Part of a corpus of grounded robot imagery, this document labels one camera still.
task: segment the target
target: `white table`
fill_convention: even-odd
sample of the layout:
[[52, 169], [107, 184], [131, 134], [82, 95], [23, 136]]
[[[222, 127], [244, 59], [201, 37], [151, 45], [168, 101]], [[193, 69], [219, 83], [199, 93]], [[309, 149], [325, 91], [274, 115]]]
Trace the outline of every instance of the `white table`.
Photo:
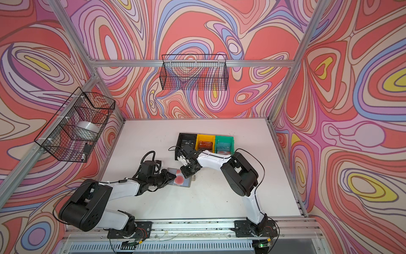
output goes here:
[[[128, 120], [102, 181], [132, 177], [150, 150], [156, 151], [155, 159], [162, 161], [162, 168], [180, 168], [175, 152], [168, 151], [180, 132], [234, 136], [235, 149], [247, 150], [265, 167], [265, 179], [257, 190], [263, 211], [270, 217], [300, 215], [265, 119]], [[262, 167], [249, 154], [241, 153], [258, 172], [260, 182]], [[136, 219], [246, 217], [241, 197], [221, 171], [210, 168], [197, 172], [190, 188], [167, 185], [156, 192], [112, 200], [106, 208], [131, 213]]]

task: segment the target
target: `wire basket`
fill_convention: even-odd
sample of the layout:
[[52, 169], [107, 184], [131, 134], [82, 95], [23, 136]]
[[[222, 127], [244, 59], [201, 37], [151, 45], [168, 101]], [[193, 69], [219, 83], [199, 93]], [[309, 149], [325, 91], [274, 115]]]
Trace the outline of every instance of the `wire basket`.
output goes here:
[[162, 60], [163, 90], [227, 90], [225, 54], [165, 54]]
[[115, 104], [102, 94], [82, 92], [51, 134], [35, 142], [58, 161], [87, 162]]

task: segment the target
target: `yellow bin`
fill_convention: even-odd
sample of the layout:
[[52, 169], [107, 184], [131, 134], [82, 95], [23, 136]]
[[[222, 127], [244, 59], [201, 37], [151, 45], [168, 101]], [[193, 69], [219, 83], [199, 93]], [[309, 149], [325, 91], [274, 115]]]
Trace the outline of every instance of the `yellow bin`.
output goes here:
[[202, 134], [198, 134], [197, 135], [197, 139], [196, 139], [196, 147], [195, 150], [199, 149], [199, 142], [200, 141], [208, 141], [208, 142], [213, 142], [213, 148], [212, 148], [212, 152], [214, 152], [214, 149], [216, 147], [216, 136], [213, 135], [202, 135]]

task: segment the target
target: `psychedelic patterned wall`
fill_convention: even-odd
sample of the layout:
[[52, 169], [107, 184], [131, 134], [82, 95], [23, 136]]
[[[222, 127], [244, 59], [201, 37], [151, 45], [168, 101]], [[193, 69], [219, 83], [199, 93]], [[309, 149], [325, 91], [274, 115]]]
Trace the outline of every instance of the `psychedelic patterned wall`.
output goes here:
[[333, 0], [272, 119], [333, 253], [406, 253], [406, 2]]
[[[0, 182], [89, 78], [45, 2], [0, 2]], [[51, 253], [65, 231], [51, 215], [53, 206], [98, 174], [117, 131], [113, 115], [87, 163], [58, 162], [49, 154], [40, 158], [0, 210], [0, 254]]]
[[[228, 59], [293, 59], [315, 2], [109, 1], [68, 3], [95, 59], [162, 59], [224, 53]], [[100, 68], [126, 118], [265, 117], [287, 68], [229, 68], [228, 91], [162, 91], [159, 68]]]

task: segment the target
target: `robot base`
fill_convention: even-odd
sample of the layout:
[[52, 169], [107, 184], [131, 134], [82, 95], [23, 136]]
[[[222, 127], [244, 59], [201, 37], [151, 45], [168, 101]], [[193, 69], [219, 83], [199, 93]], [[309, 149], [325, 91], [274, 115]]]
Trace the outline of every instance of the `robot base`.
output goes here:
[[[142, 228], [147, 233], [145, 237], [145, 232], [141, 229], [136, 229], [135, 234], [130, 239], [147, 239], [151, 234], [151, 226], [152, 221], [135, 221], [138, 228]], [[110, 229], [109, 233], [107, 234], [107, 238], [109, 239], [127, 239], [121, 234], [121, 230]]]
[[263, 220], [259, 225], [255, 225], [248, 219], [234, 221], [236, 237], [270, 237], [271, 239], [278, 236], [275, 222], [272, 220]]

